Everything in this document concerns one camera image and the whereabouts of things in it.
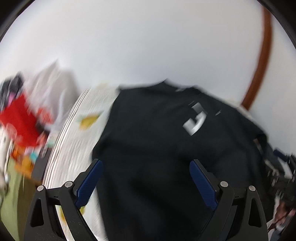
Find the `person's right hand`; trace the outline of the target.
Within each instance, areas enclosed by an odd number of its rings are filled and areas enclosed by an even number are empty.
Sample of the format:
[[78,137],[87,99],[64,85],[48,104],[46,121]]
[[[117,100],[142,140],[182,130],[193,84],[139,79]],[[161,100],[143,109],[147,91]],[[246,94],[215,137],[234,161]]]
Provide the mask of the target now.
[[276,225],[288,225],[294,214],[295,209],[290,208],[284,201],[280,200],[279,205],[276,208],[274,222]]

